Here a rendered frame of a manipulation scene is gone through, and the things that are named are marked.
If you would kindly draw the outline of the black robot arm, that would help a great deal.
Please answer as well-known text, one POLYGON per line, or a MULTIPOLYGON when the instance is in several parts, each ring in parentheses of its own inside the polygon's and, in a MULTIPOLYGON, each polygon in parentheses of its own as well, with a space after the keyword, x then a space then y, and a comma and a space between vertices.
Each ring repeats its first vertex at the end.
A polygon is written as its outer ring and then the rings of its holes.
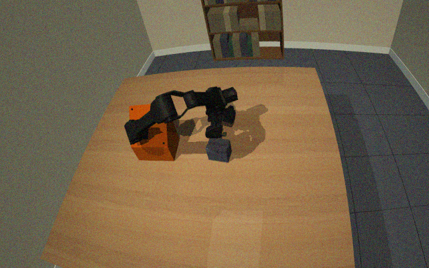
POLYGON ((129 120, 124 128, 129 138, 130 145, 141 140, 148 139, 148 128, 154 124, 168 123, 181 118, 189 109, 205 105, 209 112, 214 112, 221 108, 219 123, 222 121, 232 124, 235 120, 236 111, 234 106, 223 107, 238 100, 237 92, 233 87, 221 90, 220 87, 210 87, 205 92, 181 92, 170 91, 160 94, 150 104, 150 111, 138 120, 129 120), (172 96, 183 97, 187 109, 178 115, 175 109, 172 96))

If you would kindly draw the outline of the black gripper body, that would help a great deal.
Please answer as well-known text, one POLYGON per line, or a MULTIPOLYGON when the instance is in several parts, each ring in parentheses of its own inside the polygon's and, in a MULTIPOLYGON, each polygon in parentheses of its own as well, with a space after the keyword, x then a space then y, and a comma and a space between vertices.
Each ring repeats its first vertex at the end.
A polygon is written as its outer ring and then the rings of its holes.
POLYGON ((219 115, 220 115, 221 108, 214 112, 209 112, 206 109, 206 115, 208 115, 208 122, 211 122, 210 127, 206 128, 205 136, 206 138, 220 138, 222 135, 222 128, 220 127, 219 123, 219 115))

